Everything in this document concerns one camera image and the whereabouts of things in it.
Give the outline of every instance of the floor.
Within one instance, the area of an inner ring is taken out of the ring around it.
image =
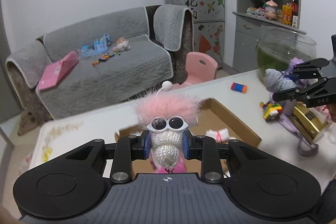
[[[216,79],[229,76],[229,74],[223,70],[218,70]],[[3,206],[14,216],[20,218],[21,214],[17,209],[16,203],[13,198],[13,185],[19,175],[22,173],[21,164],[25,156],[33,151],[37,137],[40,131],[40,127],[28,132],[23,136],[17,135],[17,130],[21,115],[17,115],[8,121],[0,124],[1,128],[9,139],[14,144],[15,148],[11,156],[8,172],[5,181],[5,189],[3,195]]]

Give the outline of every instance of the pink fluffy hair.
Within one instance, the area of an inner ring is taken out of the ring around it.
[[[197,123],[200,106],[200,101],[195,97],[183,93],[161,91],[158,94],[151,92],[141,98],[135,106],[135,112],[139,123],[144,127],[155,117],[169,119],[173,116],[182,117],[189,127],[192,127]]]

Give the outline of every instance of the blue toy castle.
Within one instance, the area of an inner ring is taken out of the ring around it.
[[[110,35],[104,34],[100,40],[96,39],[91,44],[82,46],[81,53],[83,57],[90,57],[96,54],[106,53],[109,46],[111,46]]]

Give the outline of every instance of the knitted doll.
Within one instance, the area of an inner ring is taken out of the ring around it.
[[[135,107],[140,125],[150,131],[152,165],[157,173],[185,172],[182,133],[197,124],[199,100],[171,92],[165,81],[157,93],[149,93]]]

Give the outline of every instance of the lego toy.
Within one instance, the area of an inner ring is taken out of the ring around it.
[[[267,102],[266,104],[260,102],[260,107],[264,110],[263,118],[266,122],[277,119],[283,112],[280,104],[274,104],[271,101]]]
[[[247,86],[243,84],[238,84],[238,83],[232,83],[231,90],[238,91],[241,93],[246,93],[247,91]]]
[[[116,54],[117,54],[117,55],[120,55],[118,52],[113,53],[113,54],[111,54],[111,55],[110,55],[108,52],[107,52],[107,53],[104,53],[104,55],[103,55],[101,58],[99,58],[97,61],[94,61],[94,62],[92,63],[92,66],[95,67],[95,66],[97,66],[100,62],[106,62],[108,59],[114,57]]]

